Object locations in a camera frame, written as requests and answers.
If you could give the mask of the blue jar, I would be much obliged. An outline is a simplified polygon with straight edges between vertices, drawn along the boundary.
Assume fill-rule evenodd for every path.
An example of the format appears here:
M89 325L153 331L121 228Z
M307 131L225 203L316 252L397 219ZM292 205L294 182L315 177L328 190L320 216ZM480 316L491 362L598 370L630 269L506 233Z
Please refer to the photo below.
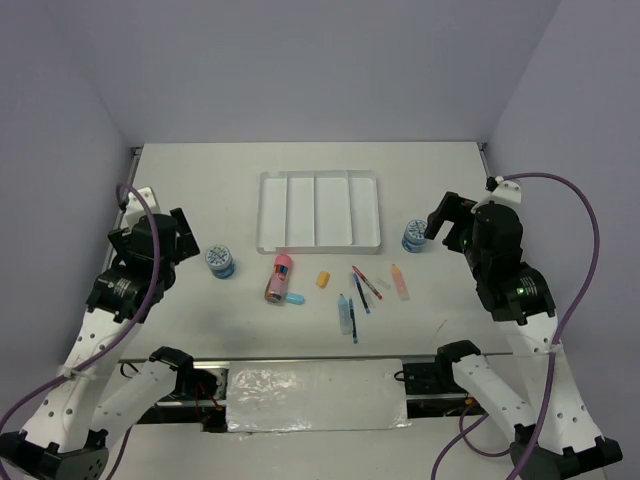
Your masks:
M402 237L402 246L409 253L420 253L423 251L426 238L427 223L422 219L414 219L407 223Z
M225 245L211 246L205 253L205 261L215 278L227 279L235 272L233 256Z

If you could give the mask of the orange highlighter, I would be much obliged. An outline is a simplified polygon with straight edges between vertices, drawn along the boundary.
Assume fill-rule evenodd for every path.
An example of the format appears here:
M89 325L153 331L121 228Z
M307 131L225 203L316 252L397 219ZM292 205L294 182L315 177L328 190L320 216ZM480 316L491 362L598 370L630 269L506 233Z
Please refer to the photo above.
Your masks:
M401 301L408 301L410 299L410 295L408 293L403 274L396 264L391 265L391 274L399 299Z

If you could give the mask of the pink tube of markers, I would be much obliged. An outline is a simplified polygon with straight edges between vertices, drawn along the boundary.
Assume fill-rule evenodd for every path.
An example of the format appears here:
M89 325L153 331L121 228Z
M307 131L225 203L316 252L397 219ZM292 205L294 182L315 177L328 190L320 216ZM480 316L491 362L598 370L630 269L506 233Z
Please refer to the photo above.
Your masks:
M289 255L279 254L276 257L264 292L264 298L268 303L279 304L284 301L292 265L293 260Z

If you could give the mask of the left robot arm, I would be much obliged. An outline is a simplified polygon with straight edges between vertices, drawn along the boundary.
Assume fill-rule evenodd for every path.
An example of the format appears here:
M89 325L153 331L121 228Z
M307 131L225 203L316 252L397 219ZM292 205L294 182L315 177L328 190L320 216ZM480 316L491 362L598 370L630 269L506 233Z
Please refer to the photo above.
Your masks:
M139 373L103 395L123 349L150 308L175 282L176 266L199 248L181 209L130 214L108 239L116 251L87 299L81 330L44 399L18 431L1 434L1 458L35 479L98 479L110 448L158 400L189 396L196 385L191 355L162 346Z

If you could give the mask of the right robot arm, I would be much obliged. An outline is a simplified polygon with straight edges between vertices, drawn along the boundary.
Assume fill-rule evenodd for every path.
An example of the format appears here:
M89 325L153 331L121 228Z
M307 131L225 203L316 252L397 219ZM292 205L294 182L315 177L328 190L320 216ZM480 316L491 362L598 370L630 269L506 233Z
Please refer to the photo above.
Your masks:
M569 479L622 460L619 443L603 435L577 388L543 275L522 259L523 227L511 207L444 195L427 218L425 237L452 227L443 243L466 258L476 292L498 324L526 388L521 397L470 341L438 351L435 380L477 400L509 442L513 479Z

